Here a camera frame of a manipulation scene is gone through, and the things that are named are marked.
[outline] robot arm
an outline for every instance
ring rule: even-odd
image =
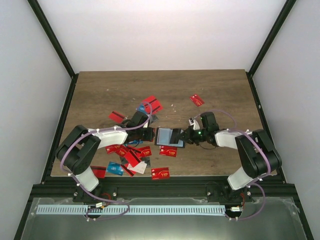
[[[82,125],[76,126],[56,150],[56,157],[61,160],[72,143],[92,130]],[[128,133],[119,126],[107,132],[93,133],[79,143],[81,148],[72,149],[63,164],[74,174],[80,184],[91,192],[99,184],[99,180],[90,168],[96,151],[106,146],[124,144],[127,137]]]
[[[216,147],[237,149],[242,167],[227,179],[232,190],[242,189],[254,179],[267,173],[268,169],[265,160],[246,136],[236,131],[220,130],[212,112],[205,112],[200,116],[203,125],[202,129],[200,129],[197,120],[191,118],[189,120],[189,128],[177,138],[188,144],[199,145],[201,142],[208,142]],[[246,134],[255,141],[265,154],[271,171],[281,167],[282,160],[280,155],[265,130],[247,130]]]

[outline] cable tray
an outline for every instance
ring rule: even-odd
[[[104,209],[94,209],[89,215],[118,215],[126,210],[125,205],[109,205]],[[37,215],[84,215],[87,205],[38,205]],[[201,215],[224,216],[224,205],[130,205],[125,215]]]

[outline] wooden table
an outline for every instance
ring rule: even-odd
[[[193,94],[198,94],[205,104],[197,107],[189,99]],[[112,111],[130,118],[139,103],[151,95],[156,96],[163,106],[163,110],[156,114],[159,120],[151,125],[153,128],[186,129],[188,118],[211,109],[230,113],[240,130],[262,128],[246,73],[241,69],[81,72],[61,142],[76,125],[92,129],[114,126],[115,122],[108,118]],[[217,112],[215,117],[220,128],[233,127],[228,116]],[[178,148],[177,157],[169,157],[159,155],[159,146],[154,143],[144,142],[140,147],[143,146],[151,147],[151,167],[169,167],[171,176],[229,175],[241,166],[238,151],[226,147],[205,150],[200,146],[186,145]],[[120,163],[120,158],[101,148],[91,165],[107,166],[109,162]],[[59,163],[56,159],[52,176],[65,176]],[[147,168],[144,176],[150,175],[151,168]]]

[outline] purple cable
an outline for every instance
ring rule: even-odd
[[[262,196],[263,196],[262,205],[261,205],[260,209],[259,209],[256,213],[254,213],[254,214],[252,214],[252,215],[250,215],[250,216],[246,216],[246,217],[244,217],[244,218],[238,218],[238,221],[248,220],[248,219],[251,219],[251,218],[257,216],[259,213],[261,213],[262,209],[265,207],[265,204],[266,204],[266,194],[265,194],[264,189],[263,189],[259,184],[256,184],[256,183],[252,183],[251,186],[256,186],[256,187],[258,187],[258,188],[261,190],[261,193],[262,193]],[[225,214],[225,216],[226,216],[228,219],[237,221],[235,218],[231,218],[231,217],[229,217],[227,214]]]
[[[135,130],[135,129],[142,128],[145,124],[147,124],[147,123],[149,122],[149,120],[150,120],[150,118],[151,118],[151,115],[152,115],[152,106],[151,106],[151,104],[150,104],[149,102],[146,102],[146,101],[143,101],[142,103],[146,103],[146,104],[148,104],[148,106],[150,107],[150,114],[149,114],[147,120],[146,120],[144,123],[142,123],[142,124],[140,124],[140,125],[138,125],[138,126],[129,127],[129,128],[107,127],[107,128],[102,128],[102,129],[100,129],[99,132],[100,132],[100,133],[106,133],[106,132],[109,132],[109,131],[114,131],[114,130],[116,130],[116,129],[119,129],[120,131],[121,131],[121,130],[122,130],[122,131],[123,131],[123,130],[124,130],[124,131],[129,131],[129,130]],[[67,169],[64,168],[64,162],[65,162],[67,156],[69,155],[69,153],[71,152],[71,150],[72,150],[82,139],[88,137],[89,135],[96,134],[97,132],[98,132],[97,130],[93,130],[93,131],[87,132],[86,134],[84,134],[84,135],[82,135],[81,137],[79,137],[76,141],[74,141],[74,143],[71,144],[71,146],[68,148],[68,150],[67,150],[67,151],[65,152],[65,154],[63,155],[63,158],[61,159],[60,169],[61,169],[62,171],[64,171],[64,172],[68,173],[68,174],[71,174],[72,178],[75,180],[75,182],[76,182],[77,184],[80,184],[80,182],[78,181],[78,179],[73,175],[73,173],[72,173],[70,170],[67,170]],[[82,188],[82,190],[83,190],[85,193],[87,193],[90,197],[92,197],[92,198],[94,198],[94,199],[97,199],[97,200],[100,200],[100,201],[103,201],[103,202],[117,203],[117,204],[127,205],[127,206],[128,206],[128,208],[127,208],[124,212],[122,212],[122,213],[120,213],[120,214],[118,214],[118,215],[116,215],[116,216],[104,218],[103,220],[116,219],[116,218],[118,218],[118,217],[123,216],[124,214],[126,214],[126,213],[130,210],[130,206],[129,206],[128,203],[125,203],[125,202],[122,202],[122,201],[115,201],[115,200],[110,200],[110,199],[98,197],[98,196],[93,195],[91,192],[89,192],[89,191],[88,191],[84,186],[82,186],[81,184],[80,184],[80,187]]]
[[[205,112],[202,112],[202,113],[199,113],[197,116],[194,116],[193,119],[196,119],[197,117],[199,117],[201,114],[204,114],[204,113],[211,113],[211,112],[219,112],[219,113],[223,113],[225,115],[227,115],[229,118],[232,119],[232,121],[234,122],[234,127],[233,128],[236,128],[237,127],[237,122],[236,120],[234,119],[233,116],[231,116],[230,113],[226,112],[226,111],[223,111],[223,110],[219,110],[219,109],[211,109],[209,111],[205,111]]]

